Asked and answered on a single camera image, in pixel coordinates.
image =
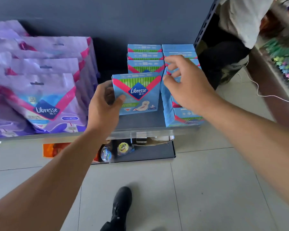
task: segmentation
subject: left hand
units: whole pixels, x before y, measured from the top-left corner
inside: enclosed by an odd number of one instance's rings
[[[121,95],[115,100],[111,80],[99,84],[89,105],[86,131],[100,131],[108,137],[119,122],[119,110],[125,98],[125,95]]]

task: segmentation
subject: black shoe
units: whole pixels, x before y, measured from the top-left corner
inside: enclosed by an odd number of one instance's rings
[[[121,187],[113,200],[111,220],[123,225],[124,230],[126,229],[126,215],[131,207],[131,201],[131,189],[127,186]]]

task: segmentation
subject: tile floor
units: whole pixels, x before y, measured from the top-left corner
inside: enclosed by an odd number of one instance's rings
[[[246,72],[239,74],[218,93],[273,120]],[[289,206],[210,124],[176,136],[174,146],[174,160],[91,166],[62,230],[98,231],[124,185],[133,191],[127,230],[289,230]],[[49,161],[41,156],[39,141],[0,145],[0,198]]]

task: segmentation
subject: gray wall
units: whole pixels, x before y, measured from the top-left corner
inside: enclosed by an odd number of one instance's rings
[[[128,43],[193,44],[214,0],[0,0],[32,35],[91,36],[99,70],[126,69]]]

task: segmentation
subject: hand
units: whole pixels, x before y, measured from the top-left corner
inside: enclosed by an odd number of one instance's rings
[[[204,72],[191,60],[182,55],[169,56],[165,62],[170,64],[169,70],[179,68],[172,75],[164,75],[165,86],[169,89],[175,100],[184,108],[192,110],[198,115],[203,115],[210,105],[222,101],[222,98],[209,84]],[[181,76],[178,83],[174,77]]]
[[[86,131],[98,130],[108,137],[119,122],[119,110],[124,100],[125,95],[121,95],[115,100],[111,80],[99,84],[89,105]]]

